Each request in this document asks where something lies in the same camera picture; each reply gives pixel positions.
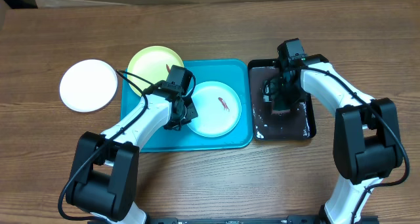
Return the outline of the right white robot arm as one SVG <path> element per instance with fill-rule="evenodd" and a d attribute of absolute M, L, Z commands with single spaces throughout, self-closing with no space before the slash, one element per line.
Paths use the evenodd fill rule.
<path fill-rule="evenodd" d="M 316 97 L 335 117 L 333 159 L 339 178 L 320 208 L 320 223 L 363 223 L 362 209 L 379 187 L 403 183 L 410 174 L 395 104 L 374 99 L 340 76 L 322 55 L 295 53 L 274 61 L 279 74 L 264 93 L 286 105 Z"/>

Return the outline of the green orange sponge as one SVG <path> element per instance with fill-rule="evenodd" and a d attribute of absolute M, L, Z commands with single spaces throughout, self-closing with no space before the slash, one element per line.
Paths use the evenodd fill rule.
<path fill-rule="evenodd" d="M 274 101 L 272 102 L 272 112 L 271 114 L 284 114 L 288 113 L 291 109 L 290 104 L 284 101 Z"/>

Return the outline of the light blue plate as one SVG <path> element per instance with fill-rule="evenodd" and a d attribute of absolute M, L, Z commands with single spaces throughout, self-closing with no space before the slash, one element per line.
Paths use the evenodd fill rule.
<path fill-rule="evenodd" d="M 196 134 L 215 138 L 233 130 L 242 113 L 238 94 L 227 84 L 218 81 L 199 83 L 192 94 L 198 116 L 188 124 Z"/>

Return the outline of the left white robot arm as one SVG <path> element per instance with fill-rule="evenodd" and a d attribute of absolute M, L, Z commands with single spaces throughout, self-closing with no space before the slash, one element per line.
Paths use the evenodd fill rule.
<path fill-rule="evenodd" d="M 83 221 L 145 223 L 145 212 L 135 204 L 140 150 L 160 128 L 179 130 L 197 116 L 192 91 L 187 81 L 160 81 L 113 127 L 82 134 L 58 198 L 60 215 L 74 219 L 64 213 L 67 202 L 88 213 Z"/>

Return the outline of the white pink-rimmed plate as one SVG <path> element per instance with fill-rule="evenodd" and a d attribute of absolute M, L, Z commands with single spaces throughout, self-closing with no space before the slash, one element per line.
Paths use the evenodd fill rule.
<path fill-rule="evenodd" d="M 59 94 L 62 102 L 76 112 L 94 112 L 114 97 L 118 80 L 114 69 L 97 59 L 82 60 L 62 76 Z"/>

